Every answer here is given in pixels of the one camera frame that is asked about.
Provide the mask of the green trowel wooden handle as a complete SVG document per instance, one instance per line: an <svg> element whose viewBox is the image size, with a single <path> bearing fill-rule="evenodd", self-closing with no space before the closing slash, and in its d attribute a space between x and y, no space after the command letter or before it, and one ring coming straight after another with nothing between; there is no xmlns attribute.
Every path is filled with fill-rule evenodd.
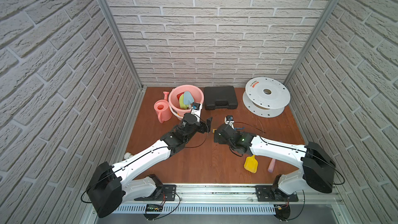
<svg viewBox="0 0 398 224"><path fill-rule="evenodd" d="M188 110L190 108L190 104L185 104L184 103L184 95L180 97L179 99L179 107L182 110Z"/></svg>

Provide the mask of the light blue trowel white handle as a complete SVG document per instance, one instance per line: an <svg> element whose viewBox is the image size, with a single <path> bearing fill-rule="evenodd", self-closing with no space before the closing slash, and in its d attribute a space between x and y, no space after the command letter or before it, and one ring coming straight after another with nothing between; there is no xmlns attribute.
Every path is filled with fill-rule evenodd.
<svg viewBox="0 0 398 224"><path fill-rule="evenodd" d="M194 103L194 98L189 91L184 92L184 103L190 105Z"/></svg>

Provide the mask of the pink plastic bucket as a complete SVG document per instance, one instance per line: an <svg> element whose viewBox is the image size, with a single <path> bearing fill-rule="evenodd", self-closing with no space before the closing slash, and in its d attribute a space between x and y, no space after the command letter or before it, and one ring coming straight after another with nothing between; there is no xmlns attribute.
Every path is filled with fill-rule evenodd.
<svg viewBox="0 0 398 224"><path fill-rule="evenodd" d="M172 114L179 120L182 120L186 113L201 117L204 93L196 86L182 85L172 89L168 102Z"/></svg>

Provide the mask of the pink watering can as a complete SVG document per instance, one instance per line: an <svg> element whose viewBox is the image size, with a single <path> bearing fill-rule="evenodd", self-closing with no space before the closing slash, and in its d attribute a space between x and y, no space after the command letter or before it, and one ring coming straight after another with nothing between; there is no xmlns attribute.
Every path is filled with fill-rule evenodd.
<svg viewBox="0 0 398 224"><path fill-rule="evenodd" d="M164 123L169 121L172 118L172 112L169 106L169 92L164 91L164 98L162 100L158 100L154 104L154 110L156 112L158 121L160 123Z"/></svg>

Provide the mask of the blue rake yellow handle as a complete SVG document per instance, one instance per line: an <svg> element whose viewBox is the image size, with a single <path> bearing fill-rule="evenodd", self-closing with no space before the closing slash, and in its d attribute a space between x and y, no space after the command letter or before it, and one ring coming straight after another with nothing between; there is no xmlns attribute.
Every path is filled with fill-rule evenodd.
<svg viewBox="0 0 398 224"><path fill-rule="evenodd" d="M242 128L234 128L234 130L235 131L237 131L237 130L244 130L245 129L245 127L242 127ZM217 128L217 129L213 129L213 133L216 133L216 132L218 132L218 131L220 131L221 130L221 127L219 127L219 128Z"/></svg>

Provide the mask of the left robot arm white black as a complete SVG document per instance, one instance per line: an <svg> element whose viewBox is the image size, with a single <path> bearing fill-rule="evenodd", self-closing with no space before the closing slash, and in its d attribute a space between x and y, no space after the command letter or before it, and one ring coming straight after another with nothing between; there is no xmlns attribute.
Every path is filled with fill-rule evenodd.
<svg viewBox="0 0 398 224"><path fill-rule="evenodd" d="M97 216L110 215L125 201L155 195L163 186L161 181L155 175L143 179L137 176L187 148L196 133L210 132L211 122L212 118L203 121L198 115L185 114L178 125L147 149L113 165L103 162L97 166L85 190Z"/></svg>

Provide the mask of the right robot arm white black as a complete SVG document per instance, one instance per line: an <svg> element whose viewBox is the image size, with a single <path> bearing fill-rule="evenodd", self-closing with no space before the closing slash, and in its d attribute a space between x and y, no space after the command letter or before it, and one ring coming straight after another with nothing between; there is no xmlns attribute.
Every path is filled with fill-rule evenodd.
<svg viewBox="0 0 398 224"><path fill-rule="evenodd" d="M324 194L333 191L336 164L317 143L293 145L272 141L235 130L231 123L224 123L215 131L214 142L228 145L240 155L269 157L296 167L296 171L274 180L274 188L285 195L309 188Z"/></svg>

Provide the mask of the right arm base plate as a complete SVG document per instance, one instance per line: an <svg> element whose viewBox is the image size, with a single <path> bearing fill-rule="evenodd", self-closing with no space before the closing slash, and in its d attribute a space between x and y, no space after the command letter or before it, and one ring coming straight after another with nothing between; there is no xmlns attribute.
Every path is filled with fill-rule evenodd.
<svg viewBox="0 0 398 224"><path fill-rule="evenodd" d="M256 196L258 202L298 202L296 193L287 195L278 188L273 188L271 185L256 185Z"/></svg>

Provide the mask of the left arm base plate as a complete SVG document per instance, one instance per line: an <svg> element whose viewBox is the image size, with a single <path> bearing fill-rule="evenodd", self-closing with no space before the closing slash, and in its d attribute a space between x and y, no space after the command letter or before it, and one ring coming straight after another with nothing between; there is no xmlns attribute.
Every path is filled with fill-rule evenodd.
<svg viewBox="0 0 398 224"><path fill-rule="evenodd" d="M155 189L149 197L141 197L134 199L135 201L175 201L176 185L162 185Z"/></svg>

